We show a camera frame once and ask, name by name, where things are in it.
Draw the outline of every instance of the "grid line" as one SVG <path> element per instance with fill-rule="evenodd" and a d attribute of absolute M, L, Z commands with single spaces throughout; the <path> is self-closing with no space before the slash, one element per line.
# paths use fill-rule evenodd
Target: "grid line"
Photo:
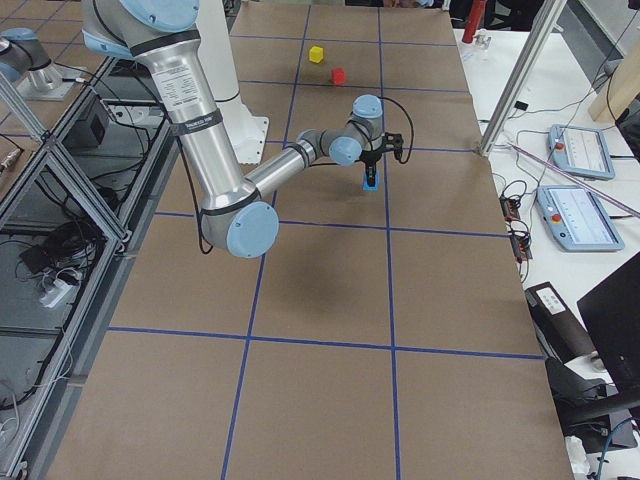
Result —
<path fill-rule="evenodd" d="M 306 36 L 307 33 L 307 28 L 309 26 L 309 18 L 311 16 L 311 6 L 307 7 L 307 19 L 305 22 L 305 26 L 304 26 L 304 33 L 303 33 L 303 37 Z M 295 76 L 295 82 L 298 81 L 299 75 L 300 75 L 300 64 L 302 62 L 302 55 L 304 53 L 304 40 L 302 42 L 300 42 L 300 53 L 298 56 L 298 66 L 296 68 L 296 76 Z M 296 84 L 294 84 L 292 92 L 291 92 L 291 103 L 289 104 L 289 116 L 287 119 L 287 125 L 285 128 L 285 140 L 282 143 L 282 146 L 284 147 L 287 136 L 288 136 L 288 132 L 289 132 L 289 127 L 291 125 L 291 116 L 293 113 L 293 105 L 295 103 L 295 96 L 296 96 Z M 275 207 L 276 201 L 278 198 L 278 191 L 276 190 L 273 193 L 273 198 L 271 200 L 271 206 Z M 246 372 L 246 368 L 247 368 L 247 360 L 249 357 L 249 351 L 250 351 L 250 347 L 251 347 L 251 340 L 252 340 L 252 332 L 253 332 L 253 324 L 255 322 L 255 318 L 256 318 L 256 312 L 258 309 L 258 301 L 260 298 L 260 288 L 262 286 L 262 279 L 263 279 L 263 275 L 264 275 L 264 266 L 265 266 L 265 262 L 267 259 L 267 254 L 264 254 L 262 256 L 262 259 L 260 260 L 260 269 L 258 271 L 258 278 L 256 280 L 256 290 L 255 290 L 255 294 L 253 297 L 253 304 L 251 306 L 251 317 L 249 319 L 249 326 L 247 328 L 247 338 L 245 340 L 245 345 L 244 345 L 244 352 L 242 355 L 242 364 L 240 366 L 240 376 L 238 378 L 238 385 L 236 388 L 236 397 L 234 400 L 234 404 L 233 404 L 233 411 L 231 414 L 231 422 L 229 424 L 229 433 L 227 436 L 227 445 L 225 448 L 225 454 L 224 454 L 224 460 L 223 460 L 223 464 L 222 464 L 222 472 L 220 474 L 220 479 L 221 480 L 226 480 L 227 477 L 227 471 L 229 468 L 229 459 L 231 458 L 231 449 L 233 447 L 233 435 L 235 433 L 235 425 L 236 425 L 236 421 L 238 418 L 238 411 L 240 408 L 240 398 L 242 396 L 242 387 L 244 384 L 244 377 L 245 377 L 245 372 Z"/>
<path fill-rule="evenodd" d="M 378 52 L 380 58 L 380 96 L 384 97 L 384 53 L 382 48 L 382 19 L 380 8 L 377 9 L 378 20 Z M 385 117 L 382 117 L 382 131 L 386 131 Z M 398 399 L 398 361 L 396 356 L 396 325 L 393 295 L 393 258 L 391 252 L 391 211 L 389 207 L 389 181 L 388 181 L 387 154 L 383 154 L 384 176 L 384 210 L 386 223 L 386 247 L 387 247 L 387 286 L 389 289 L 389 340 L 391 341 L 391 394 L 393 400 L 393 437 L 395 448 L 396 480 L 402 479 L 402 460 L 400 450 L 400 409 Z"/>
<path fill-rule="evenodd" d="M 26 3 L 27 3 L 27 0 L 23 0 L 20 5 L 18 5 L 11 13 L 9 13 L 9 15 L 7 15 L 2 20 L 0 20 L 0 25 L 2 25 L 6 20 L 9 20 L 10 18 L 12 19 L 13 14 L 16 13 L 18 10 L 20 10 L 22 7 L 24 7 Z"/>
<path fill-rule="evenodd" d="M 108 328 L 110 332 L 119 333 L 131 333 L 131 334 L 146 334 L 146 335 L 173 335 L 177 337 L 199 337 L 199 338 L 214 338 L 220 340 L 241 340 L 251 342 L 262 343 L 282 343 L 287 345 L 311 345 L 320 347 L 335 347 L 335 348 L 351 348 L 356 350 L 383 350 L 396 352 L 410 352 L 420 354 L 432 354 L 432 355 L 450 355 L 456 357 L 486 357 L 486 358 L 501 358 L 501 359 L 516 359 L 516 360 L 544 360 L 542 355 L 535 355 L 529 353 L 509 353 L 509 352 L 484 352 L 479 350 L 458 350 L 452 348 L 429 348 L 429 347 L 411 347 L 406 345 L 382 345 L 375 343 L 358 343 L 358 342 L 337 342 L 330 340 L 314 340 L 307 338 L 287 338 L 287 337 L 269 337 L 263 335 L 240 335 L 232 333 L 217 333 L 217 332 L 200 332 L 193 330 L 169 330 L 160 328 L 145 328 L 145 327 L 126 327 L 120 325 L 110 326 Z"/>
<path fill-rule="evenodd" d="M 231 34 L 229 35 L 231 38 L 255 38 L 259 40 L 306 40 L 313 42 L 344 42 L 344 43 L 369 43 L 371 45 L 418 45 L 423 47 L 446 47 L 458 48 L 458 45 L 455 43 L 431 43 L 431 42 L 386 42 L 384 40 L 349 40 L 349 39 L 339 39 L 339 38 L 300 38 L 300 37 L 280 37 L 280 36 L 270 36 L 270 35 L 247 35 L 247 34 Z"/>
<path fill-rule="evenodd" d="M 155 215 L 159 217 L 184 217 L 193 218 L 193 213 L 182 212 L 155 212 Z M 509 238 L 506 233 L 487 233 L 487 232 L 462 232 L 457 230 L 437 230 L 437 229 L 423 229 L 423 228 L 410 228 L 410 227 L 391 227 L 391 226 L 375 226 L 375 225 L 350 225 L 346 223 L 320 223 L 320 222 L 304 222 L 299 220 L 280 220 L 281 225 L 299 225 L 309 227 L 328 227 L 328 228 L 351 228 L 356 230 L 380 230 L 390 232 L 407 232 L 407 233 L 421 233 L 421 234 L 433 234 L 433 235 L 459 235 L 466 237 L 487 237 L 487 238 Z"/>
<path fill-rule="evenodd" d="M 296 86 L 301 87 L 324 87 L 324 88 L 336 88 L 335 85 L 329 83 L 306 83 L 306 82 L 279 82 L 275 80 L 238 80 L 238 83 L 253 83 L 258 85 L 282 85 L 282 86 Z M 379 89 L 379 85 L 341 85 L 341 89 L 348 88 L 369 88 Z M 433 93 L 469 93 L 469 90 L 456 90 L 447 88 L 417 88 L 417 87 L 387 87 L 387 90 L 393 90 L 396 92 L 433 92 Z"/>

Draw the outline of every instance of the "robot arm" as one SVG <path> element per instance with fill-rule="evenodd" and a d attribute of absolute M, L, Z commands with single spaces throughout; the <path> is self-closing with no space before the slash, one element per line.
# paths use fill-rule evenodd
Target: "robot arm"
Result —
<path fill-rule="evenodd" d="M 245 177 L 197 56 L 198 9 L 199 0 L 83 0 L 85 43 L 149 69 L 204 191 L 205 240 L 236 256 L 258 257 L 279 228 L 276 212 L 261 198 L 322 156 L 350 165 L 363 150 L 381 152 L 382 108 L 377 97 L 360 97 L 344 128 L 304 132 Z"/>
<path fill-rule="evenodd" d="M 33 31 L 11 28 L 0 33 L 0 72 L 15 82 L 29 72 L 29 81 L 38 91 L 53 90 L 62 76 Z"/>

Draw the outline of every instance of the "table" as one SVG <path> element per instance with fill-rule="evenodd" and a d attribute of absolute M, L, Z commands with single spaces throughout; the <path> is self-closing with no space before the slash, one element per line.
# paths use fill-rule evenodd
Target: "table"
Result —
<path fill-rule="evenodd" d="M 254 261 L 177 168 L 47 478 L 571 478 L 447 14 L 249 2 L 232 46 L 267 155 L 373 92 L 412 160 L 301 174 Z"/>
<path fill-rule="evenodd" d="M 456 38 L 461 39 L 462 32 L 455 32 Z M 474 98 L 474 108 L 478 119 L 489 119 L 500 96 L 501 89 L 507 82 L 511 69 L 526 41 L 526 33 L 492 31 L 490 48 L 482 52 L 477 47 L 459 44 L 463 65 L 469 89 Z M 548 132 L 552 124 L 565 124 L 601 128 L 605 136 L 610 153 L 616 156 L 632 156 L 619 131 L 610 128 L 611 124 L 596 123 L 591 120 L 587 109 L 596 97 L 590 92 L 590 81 L 585 77 L 577 61 L 571 54 L 569 47 L 560 34 L 554 33 L 538 59 L 519 100 L 529 104 L 529 111 L 554 110 L 572 102 L 581 104 L 566 108 L 559 112 L 540 112 L 523 115 L 507 121 L 504 133 L 498 144 L 515 142 L 516 135 L 521 130 Z M 548 157 L 548 140 L 545 134 L 522 133 L 519 144 L 526 150 L 540 158 Z M 494 149 L 490 156 L 492 169 L 505 177 L 507 182 L 516 179 L 525 180 L 528 191 L 532 192 L 535 181 L 516 167 L 516 155 L 504 148 Z M 640 207 L 640 165 L 633 158 L 614 159 L 616 178 L 612 181 L 593 181 L 591 185 L 600 189 L 628 206 Z M 539 178 L 543 167 L 523 158 L 520 165 Z M 542 178 L 543 185 L 570 184 L 562 176 L 547 170 Z M 496 179 L 498 193 L 502 191 L 503 183 Z M 510 193 L 520 193 L 521 189 L 514 188 Z M 532 210 L 533 196 L 524 197 L 520 209 L 523 219 L 529 224 L 532 232 L 532 254 L 528 276 L 523 287 L 528 288 L 545 281 L 551 281 L 572 312 L 580 319 L 577 301 L 601 280 L 616 270 L 629 258 L 640 250 L 640 224 L 636 218 L 615 221 L 615 226 L 625 241 L 626 247 L 619 252 L 607 253 L 566 253 L 560 250 L 544 226 L 544 220 L 538 212 Z M 603 203 L 610 215 L 620 215 L 619 209 Z M 586 359 L 577 359 L 569 364 L 579 374 L 586 378 L 600 376 Z M 611 464 L 604 469 L 603 478 L 613 478 L 615 475 L 640 475 L 640 450 L 612 452 L 607 455 Z M 595 466 L 596 455 L 590 455 L 590 462 Z"/>

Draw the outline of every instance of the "black cable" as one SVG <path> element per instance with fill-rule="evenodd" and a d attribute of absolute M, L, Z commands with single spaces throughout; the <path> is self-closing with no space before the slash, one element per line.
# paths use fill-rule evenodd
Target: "black cable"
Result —
<path fill-rule="evenodd" d="M 4 240 L 2 242 L 0 242 L 0 247 L 2 245 L 6 245 L 7 243 L 17 243 L 18 245 L 23 245 L 25 247 L 34 247 L 35 245 L 33 245 L 32 243 L 28 243 L 28 242 L 23 242 L 22 240 Z"/>
<path fill-rule="evenodd" d="M 358 132 L 360 133 L 360 135 L 362 135 L 367 142 L 369 143 L 369 149 L 371 151 L 374 150 L 373 148 L 373 142 L 371 141 L 371 137 L 369 136 L 369 133 L 367 132 L 367 129 L 365 127 L 363 127 L 362 125 L 360 125 L 358 122 L 356 122 L 355 120 L 349 120 L 347 123 L 350 123 L 351 125 L 354 126 L 354 128 L 356 130 L 358 130 Z"/>
<path fill-rule="evenodd" d="M 187 156 L 184 153 L 184 146 L 182 145 L 182 141 L 180 140 L 180 137 L 175 137 L 175 138 L 178 144 L 178 148 L 180 149 L 182 164 L 184 165 L 184 169 L 187 173 L 187 180 L 189 181 L 189 189 L 191 190 L 191 200 L 193 201 L 193 209 L 196 214 L 196 225 L 198 227 L 198 247 L 200 248 L 200 252 L 203 255 L 209 255 L 213 251 L 213 245 L 209 244 L 208 250 L 205 250 L 204 248 L 205 240 L 202 234 L 202 215 L 200 214 L 200 210 L 198 209 L 198 199 L 196 198 L 196 189 L 193 184 L 193 178 L 191 178 L 191 171 L 189 170 L 189 164 L 187 162 Z"/>
<path fill-rule="evenodd" d="M 138 75 L 138 72 L 136 72 L 133 68 L 131 68 L 130 66 L 127 67 L 127 69 L 129 70 L 129 72 L 131 72 L 131 75 L 133 75 L 133 78 L 142 86 L 142 88 L 149 94 L 149 96 L 156 102 L 156 104 L 162 108 L 162 110 L 165 113 L 166 116 L 166 110 L 164 109 L 164 104 L 160 101 L 160 99 L 156 96 L 155 93 L 153 93 L 153 90 L 151 90 L 149 87 L 147 87 L 146 83 L 144 83 L 144 81 L 140 78 L 140 75 Z"/>
<path fill-rule="evenodd" d="M 69 65 L 65 65 L 64 63 L 55 62 L 55 64 L 56 64 L 56 65 L 59 65 L 59 66 L 61 66 L 61 67 L 64 67 L 64 68 L 68 68 L 68 69 L 70 69 L 70 70 L 76 70 L 76 71 L 81 72 L 81 73 L 86 73 L 86 74 L 87 74 L 87 75 L 89 75 L 91 78 L 93 78 L 94 80 L 96 80 L 96 82 L 100 82 L 100 83 L 102 84 L 102 86 L 103 86 L 105 89 L 107 89 L 107 91 L 108 91 L 109 93 L 111 93 L 111 95 L 113 95 L 113 97 L 114 97 L 117 101 L 119 101 L 119 102 L 121 102 L 121 103 L 122 103 L 122 99 L 120 98 L 120 96 L 119 96 L 116 92 L 114 92 L 114 91 L 113 91 L 113 89 L 112 89 L 112 88 L 111 88 L 111 87 L 110 87 L 110 86 L 109 86 L 109 85 L 108 85 L 108 84 L 107 84 L 107 83 L 106 83 L 102 78 L 100 78 L 98 75 L 96 75 L 96 74 L 94 74 L 94 73 L 91 73 L 91 72 L 89 72 L 89 71 L 87 71 L 87 70 L 83 70 L 83 69 L 81 69 L 81 68 L 71 67 L 71 66 L 69 66 Z M 96 97 L 98 97 L 98 99 L 99 99 L 99 100 L 103 101 L 103 100 L 102 100 L 102 97 L 98 94 L 98 92 L 96 92 L 95 90 L 93 90 L 93 93 L 96 95 Z M 136 132 L 137 132 L 137 131 L 139 131 L 139 130 L 144 130 L 144 131 L 146 132 L 146 135 L 147 135 L 147 140 L 149 140 L 149 132 L 147 132 L 147 130 L 146 130 L 145 128 L 140 128 L 140 127 L 136 127 L 135 125 L 133 125 L 133 123 L 134 123 L 134 122 L 133 122 L 133 116 L 131 115 L 131 112 L 130 112 L 129 110 L 127 110 L 127 113 L 129 114 L 129 119 L 131 120 L 131 125 L 127 125 L 127 124 L 124 124 L 124 123 L 118 122 L 118 120 L 117 120 L 117 119 L 114 119 L 114 118 L 113 118 L 113 116 L 112 116 L 112 112 L 111 112 L 110 110 L 108 110 L 108 108 L 107 108 L 107 113 L 109 113 L 109 117 L 111 118 L 111 120 L 112 120 L 114 123 L 116 123 L 116 124 L 118 124 L 118 125 L 120 125 L 120 126 L 122 126 L 122 127 L 132 128 L 132 129 L 136 130 Z M 140 144 L 141 144 L 141 147 L 142 147 L 142 151 L 144 152 L 144 150 L 145 150 L 145 149 L 144 149 L 144 146 L 142 146 L 142 139 L 140 138 L 140 136 L 139 136 L 139 135 L 138 135 L 138 140 L 140 141 Z"/>
<path fill-rule="evenodd" d="M 586 94 L 584 97 L 582 97 L 580 100 L 577 100 L 577 101 L 575 101 L 575 102 L 568 103 L 567 105 L 565 105 L 564 107 L 561 107 L 561 108 L 543 108 L 543 109 L 541 109 L 541 110 L 524 111 L 524 112 L 522 112 L 520 115 L 517 115 L 517 116 L 516 116 L 516 115 L 512 115 L 512 116 L 510 116 L 507 120 L 518 119 L 518 118 L 522 118 L 522 117 L 524 117 L 525 115 L 533 115 L 533 114 L 536 114 L 536 113 L 544 113 L 544 112 L 547 112 L 547 113 L 555 113 L 555 112 L 561 112 L 561 111 L 563 111 L 563 110 L 565 110 L 565 109 L 567 109 L 567 108 L 569 108 L 569 107 L 572 107 L 573 105 L 578 105 L 578 104 L 580 104 L 580 103 L 584 102 L 584 101 L 587 99 L 587 97 L 588 97 L 589 95 L 591 95 L 591 92 L 592 92 L 592 91 L 596 91 L 598 88 L 600 88 L 602 85 L 604 85 L 604 84 L 605 84 L 605 82 L 607 81 L 607 79 L 605 78 L 605 79 L 603 79 L 603 80 L 602 80 L 602 82 L 600 82 L 600 84 L 599 84 L 598 86 L 594 86 L 593 84 L 595 83 L 595 81 L 596 81 L 596 80 L 597 80 L 597 79 L 595 79 L 593 82 L 591 82 L 591 88 L 589 89 L 589 91 L 587 92 L 587 94 Z"/>
<path fill-rule="evenodd" d="M 409 141 L 409 150 L 407 152 L 407 158 L 405 158 L 404 160 L 398 160 L 398 163 L 404 165 L 406 163 L 409 162 L 409 159 L 411 158 L 411 152 L 413 152 L 413 140 L 415 138 L 415 130 L 413 128 L 413 120 L 411 119 L 411 115 L 409 115 L 409 112 L 407 112 L 407 109 L 404 108 L 399 102 L 395 101 L 392 98 L 389 97 L 384 97 L 384 96 L 380 96 L 378 97 L 380 100 L 386 100 L 387 102 L 391 102 L 394 105 L 396 105 L 400 110 L 402 110 L 402 113 L 404 113 L 405 117 L 407 117 L 407 121 L 409 122 L 409 129 L 411 132 L 411 140 Z"/>
<path fill-rule="evenodd" d="M 339 167 L 340 165 L 337 163 L 312 163 L 311 165 L 309 165 L 309 168 L 311 167 Z"/>

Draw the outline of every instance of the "wire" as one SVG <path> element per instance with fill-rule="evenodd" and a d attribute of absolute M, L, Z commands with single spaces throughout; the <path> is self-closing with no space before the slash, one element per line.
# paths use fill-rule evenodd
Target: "wire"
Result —
<path fill-rule="evenodd" d="M 182 164 L 184 165 L 184 169 L 187 173 L 187 180 L 189 181 L 189 190 L 191 191 L 191 200 L 193 201 L 193 209 L 196 214 L 196 225 L 198 227 L 198 247 L 200 248 L 200 252 L 203 255 L 209 255 L 213 251 L 213 245 L 208 243 L 209 249 L 205 250 L 204 248 L 204 236 L 202 234 L 202 214 L 198 209 L 198 200 L 196 198 L 196 189 L 193 184 L 193 178 L 191 178 L 191 171 L 189 170 L 189 163 L 187 162 L 187 156 L 184 153 L 184 146 L 182 145 L 182 141 L 180 137 L 176 137 L 176 142 L 178 143 L 178 148 L 180 149 L 180 156 L 182 157 Z"/>
<path fill-rule="evenodd" d="M 87 75 L 89 75 L 91 78 L 93 78 L 94 80 L 96 80 L 96 82 L 100 82 L 105 89 L 107 89 L 107 91 L 109 93 L 111 93 L 111 95 L 113 95 L 113 97 L 118 100 L 120 103 L 122 103 L 122 99 L 120 98 L 120 96 L 113 91 L 113 89 L 102 79 L 100 78 L 98 75 L 91 73 L 87 70 L 83 70 L 81 68 L 77 68 L 77 67 L 71 67 L 69 65 L 65 65 L 64 63 L 60 63 L 60 62 L 55 62 L 56 65 L 59 65 L 61 67 L 64 68 L 68 68 L 70 70 L 75 70 L 81 73 L 86 73 Z M 104 100 L 102 99 L 102 97 L 100 96 L 100 94 L 96 91 L 96 89 L 93 87 L 93 85 L 89 84 L 86 80 L 84 80 L 83 78 L 77 78 L 74 81 L 76 81 L 77 83 L 81 83 L 83 85 L 86 85 L 89 89 L 91 89 L 91 91 L 96 95 L 96 97 L 98 98 L 98 100 L 100 101 L 101 105 L 103 105 L 103 107 L 105 107 L 105 109 L 107 110 L 107 113 L 109 114 L 109 117 L 111 118 L 111 120 L 122 126 L 122 127 L 128 127 L 128 128 L 132 128 L 134 130 L 136 130 L 136 135 L 138 131 L 143 130 L 146 132 L 147 135 L 147 140 L 149 140 L 149 132 L 147 132 L 147 130 L 145 128 L 140 128 L 140 127 L 136 127 L 135 125 L 133 125 L 134 121 L 133 121 L 133 116 L 131 115 L 131 112 L 128 109 L 125 109 L 129 115 L 129 119 L 131 120 L 131 125 L 127 125 L 126 123 L 121 123 L 119 122 L 116 118 L 113 117 L 113 112 L 111 112 L 111 110 L 105 105 Z M 140 141 L 140 144 L 142 146 L 142 139 L 140 138 L 140 136 L 138 135 L 138 140 Z"/>
<path fill-rule="evenodd" d="M 613 440 L 613 436 L 618 432 L 618 430 L 620 430 L 625 424 L 629 423 L 629 422 L 639 422 L 640 418 L 637 417 L 629 417 L 623 421 L 621 421 L 618 425 L 616 425 L 611 432 L 609 433 L 609 435 L 607 435 L 607 441 L 604 443 L 604 448 L 602 449 L 602 455 L 600 456 L 600 461 L 598 462 L 598 471 L 596 472 L 596 476 L 594 477 L 594 480 L 600 480 L 601 476 L 602 476 L 602 467 L 604 466 L 604 458 L 607 455 L 607 452 L 609 451 L 609 446 L 611 445 L 611 441 Z"/>
<path fill-rule="evenodd" d="M 499 179 L 502 180 L 502 188 L 504 190 L 504 187 L 507 186 L 507 179 L 504 178 L 502 175 L 500 175 L 499 173 L 496 172 L 491 172 L 491 175 L 493 175 L 494 177 L 498 177 Z"/>
<path fill-rule="evenodd" d="M 4 241 L 0 242 L 0 247 L 2 245 L 6 245 L 7 243 L 17 243 L 19 245 L 24 245 L 24 246 L 29 247 L 29 248 L 35 246 L 35 245 L 31 244 L 31 243 L 23 242 L 22 240 L 4 240 Z"/>
<path fill-rule="evenodd" d="M 32 385 L 32 388 L 50 387 L 51 385 L 58 383 L 63 378 L 66 378 L 66 376 L 69 375 L 69 373 L 71 372 L 71 369 L 73 368 L 74 360 L 73 360 L 73 353 L 71 352 L 71 342 L 67 338 L 67 332 L 65 332 L 63 327 L 60 327 L 60 331 L 62 332 L 62 341 L 64 341 L 64 344 L 67 347 L 66 349 L 67 349 L 68 356 L 66 358 L 69 359 L 69 365 L 65 368 L 64 372 L 59 373 L 58 376 L 56 376 L 56 378 L 50 380 L 47 383 L 34 384 Z"/>
<path fill-rule="evenodd" d="M 312 163 L 311 165 L 309 165 L 309 168 L 311 167 L 339 167 L 340 165 L 337 163 Z"/>
<path fill-rule="evenodd" d="M 380 100 L 385 100 L 387 102 L 391 102 L 394 105 L 396 105 L 400 110 L 402 110 L 402 113 L 404 113 L 405 117 L 407 117 L 407 121 L 409 122 L 409 129 L 410 129 L 410 132 L 411 132 L 411 140 L 409 141 L 409 150 L 407 152 L 407 158 L 405 158 L 404 160 L 398 160 L 398 163 L 404 165 L 404 164 L 409 162 L 409 159 L 411 158 L 411 152 L 413 152 L 413 141 L 414 141 L 414 138 L 415 138 L 415 129 L 413 127 L 413 120 L 411 119 L 411 115 L 409 115 L 409 112 L 407 112 L 407 109 L 404 108 L 396 100 L 394 100 L 392 98 L 389 98 L 389 97 L 384 97 L 384 96 L 380 96 L 378 98 Z"/>
<path fill-rule="evenodd" d="M 18 410 L 18 400 L 16 398 L 16 393 L 13 390 L 13 388 L 11 388 L 7 382 L 5 382 L 4 380 L 0 380 L 0 385 L 3 385 L 7 390 L 9 390 L 9 392 L 11 392 L 11 399 L 13 400 L 13 411 L 14 411 L 14 416 L 12 418 L 8 418 L 7 420 L 4 420 L 2 422 L 0 422 L 0 434 L 6 432 L 6 430 L 4 429 L 5 425 L 8 422 L 15 422 L 15 430 L 13 432 L 13 435 L 11 436 L 11 439 L 6 440 L 4 446 L 0 447 L 0 452 L 2 452 L 4 449 L 6 449 L 9 444 L 13 441 L 14 438 L 16 438 L 16 435 L 18 434 L 18 430 L 20 430 L 20 411 Z"/>

